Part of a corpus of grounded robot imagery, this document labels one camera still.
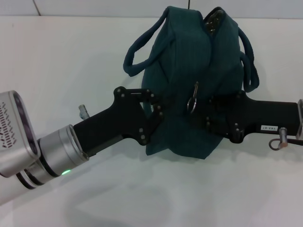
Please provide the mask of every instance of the fabric bag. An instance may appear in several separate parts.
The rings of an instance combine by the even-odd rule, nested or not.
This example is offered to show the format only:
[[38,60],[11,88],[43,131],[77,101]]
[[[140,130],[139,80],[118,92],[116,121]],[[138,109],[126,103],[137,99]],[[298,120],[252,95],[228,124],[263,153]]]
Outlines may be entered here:
[[[135,52],[164,21],[149,58],[133,64]],[[245,53],[240,51],[239,37]],[[205,19],[196,10],[167,7],[156,24],[129,48],[123,68],[131,77],[145,70],[142,88],[164,98],[174,97],[147,145],[147,155],[169,148],[178,155],[204,159],[221,142],[222,137],[192,127],[185,117],[196,82],[199,99],[234,93],[242,86],[250,92],[259,86],[250,42],[220,7]],[[144,110],[152,112],[149,105]]]

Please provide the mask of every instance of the bag strap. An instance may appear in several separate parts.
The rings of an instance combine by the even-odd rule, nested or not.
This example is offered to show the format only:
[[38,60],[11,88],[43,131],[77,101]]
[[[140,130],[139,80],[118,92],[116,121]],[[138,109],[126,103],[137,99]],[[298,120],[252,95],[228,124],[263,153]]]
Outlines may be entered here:
[[243,81],[243,87],[245,92],[251,92],[254,89],[256,89],[259,84],[259,76],[257,73],[257,69],[254,65],[254,52],[252,50],[250,41],[248,40],[247,36],[244,34],[244,32],[239,28],[239,37],[243,43],[244,51],[241,52],[240,60],[243,63],[244,68],[244,81]]
[[161,43],[153,49],[148,59],[145,61],[133,65],[134,61],[134,53],[141,49],[143,46],[147,44],[147,42],[151,39],[153,34],[158,30],[158,28],[163,24],[164,20],[167,18],[169,13],[169,8],[166,8],[163,12],[160,19],[142,36],[140,36],[134,44],[129,48],[123,63],[124,71],[130,76],[133,77],[150,66],[162,53],[162,51],[167,47],[167,45],[175,39],[175,36],[172,33],[169,33]]

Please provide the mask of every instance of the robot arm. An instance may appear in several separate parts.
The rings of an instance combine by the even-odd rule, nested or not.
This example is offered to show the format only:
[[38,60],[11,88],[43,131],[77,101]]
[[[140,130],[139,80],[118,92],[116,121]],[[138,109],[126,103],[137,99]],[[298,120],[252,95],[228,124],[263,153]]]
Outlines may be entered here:
[[[266,133],[280,135],[278,148],[287,143],[303,145],[302,135],[303,100],[298,103],[256,101],[247,97],[244,91],[236,94],[197,100],[190,120],[199,128],[205,128],[229,139],[242,143],[246,135]],[[296,136],[296,140],[287,139]]]
[[[124,138],[148,144],[163,118],[162,101],[148,89],[118,87],[114,96],[108,109],[92,117],[83,112],[80,123],[36,140],[21,97],[15,91],[0,94],[0,204],[59,177]],[[153,107],[148,117],[142,102]],[[280,149],[289,142],[303,144],[302,110],[302,100],[299,104],[255,101],[239,92],[195,98],[189,120],[233,143],[241,143],[253,132],[279,134]]]

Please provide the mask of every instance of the screw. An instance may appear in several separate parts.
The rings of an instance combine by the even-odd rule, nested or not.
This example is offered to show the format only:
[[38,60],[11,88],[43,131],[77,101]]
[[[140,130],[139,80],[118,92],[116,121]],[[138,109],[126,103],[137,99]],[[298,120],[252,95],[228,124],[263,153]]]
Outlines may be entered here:
[[85,105],[79,105],[79,110],[80,110],[80,118],[85,120],[89,118],[89,113],[87,112]]

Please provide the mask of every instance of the metal pin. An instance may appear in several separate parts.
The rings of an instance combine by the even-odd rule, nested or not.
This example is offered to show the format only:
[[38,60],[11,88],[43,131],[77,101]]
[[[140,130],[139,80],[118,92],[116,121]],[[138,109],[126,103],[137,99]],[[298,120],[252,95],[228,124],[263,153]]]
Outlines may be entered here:
[[279,130],[279,134],[280,134],[280,144],[279,144],[279,148],[285,148],[288,146],[287,143],[287,129],[286,128],[281,128]]
[[79,105],[79,110],[80,110],[80,118],[85,120],[89,118],[89,113],[87,112],[85,105]]

